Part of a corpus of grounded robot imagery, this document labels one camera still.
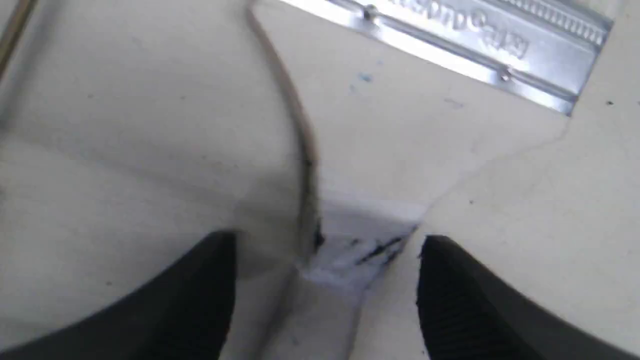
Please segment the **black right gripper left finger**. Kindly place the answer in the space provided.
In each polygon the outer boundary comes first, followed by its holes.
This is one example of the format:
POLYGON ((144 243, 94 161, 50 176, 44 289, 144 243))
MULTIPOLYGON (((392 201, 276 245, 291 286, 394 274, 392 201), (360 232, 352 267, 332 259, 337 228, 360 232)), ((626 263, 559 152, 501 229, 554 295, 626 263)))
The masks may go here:
POLYGON ((1 358, 218 360, 233 320, 237 273, 237 231, 213 231, 112 305, 1 358))

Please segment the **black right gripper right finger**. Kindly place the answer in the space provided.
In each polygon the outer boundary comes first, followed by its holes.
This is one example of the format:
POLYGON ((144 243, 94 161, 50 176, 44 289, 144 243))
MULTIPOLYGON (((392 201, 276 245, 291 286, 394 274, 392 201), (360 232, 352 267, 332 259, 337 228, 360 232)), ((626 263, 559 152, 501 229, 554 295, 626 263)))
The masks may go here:
POLYGON ((446 235, 426 235, 416 307, 432 360, 637 360, 537 305, 446 235))

